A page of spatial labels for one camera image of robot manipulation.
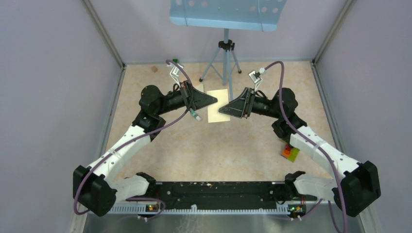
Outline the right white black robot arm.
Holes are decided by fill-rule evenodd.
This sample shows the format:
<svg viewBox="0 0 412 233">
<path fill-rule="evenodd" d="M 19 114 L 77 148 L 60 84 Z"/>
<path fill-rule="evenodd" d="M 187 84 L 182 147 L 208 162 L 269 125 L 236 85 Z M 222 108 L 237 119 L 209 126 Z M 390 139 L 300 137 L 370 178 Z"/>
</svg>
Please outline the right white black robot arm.
<svg viewBox="0 0 412 233">
<path fill-rule="evenodd" d="M 276 136 L 308 155 L 330 175 L 321 178 L 299 171 L 285 180 L 285 194 L 291 200 L 303 195 L 333 201 L 355 217 L 381 196 L 377 167 L 370 161 L 361 163 L 330 145 L 318 136 L 296 113 L 298 102 L 289 88 L 278 90 L 270 100 L 252 88 L 245 88 L 239 97 L 219 108 L 219 113 L 247 118 L 251 113 L 276 118 L 272 128 Z"/>
</svg>

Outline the green white glue stick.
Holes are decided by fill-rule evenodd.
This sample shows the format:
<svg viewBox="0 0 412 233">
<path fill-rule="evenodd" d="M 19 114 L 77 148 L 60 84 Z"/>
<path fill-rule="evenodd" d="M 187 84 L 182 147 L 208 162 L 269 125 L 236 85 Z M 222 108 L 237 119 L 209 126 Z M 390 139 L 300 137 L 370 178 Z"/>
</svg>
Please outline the green white glue stick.
<svg viewBox="0 0 412 233">
<path fill-rule="evenodd" d="M 192 116 L 194 119 L 196 119 L 197 121 L 201 121 L 201 120 L 202 120 L 202 118 L 201 118 L 193 109 L 190 108 L 189 112 L 190 112 L 191 116 Z"/>
</svg>

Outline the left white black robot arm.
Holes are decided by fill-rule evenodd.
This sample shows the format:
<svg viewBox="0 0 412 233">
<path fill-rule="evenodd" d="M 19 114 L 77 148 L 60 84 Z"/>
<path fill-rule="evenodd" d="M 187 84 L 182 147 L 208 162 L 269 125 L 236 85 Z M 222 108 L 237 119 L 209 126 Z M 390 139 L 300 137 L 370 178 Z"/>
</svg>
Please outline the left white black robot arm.
<svg viewBox="0 0 412 233">
<path fill-rule="evenodd" d="M 123 136 L 96 161 L 88 166 L 78 166 L 73 172 L 73 209 L 81 215 L 78 204 L 98 216 L 106 215 L 114 204 L 132 197 L 143 200 L 154 198 L 154 180 L 145 173 L 116 181 L 122 168 L 144 146 L 151 143 L 167 127 L 177 123 L 182 117 L 166 124 L 162 114 L 184 108 L 198 110 L 217 103 L 217 98 L 205 94 L 189 81 L 174 84 L 174 89 L 162 94 L 155 85 L 144 87 L 140 94 L 139 111 Z"/>
</svg>

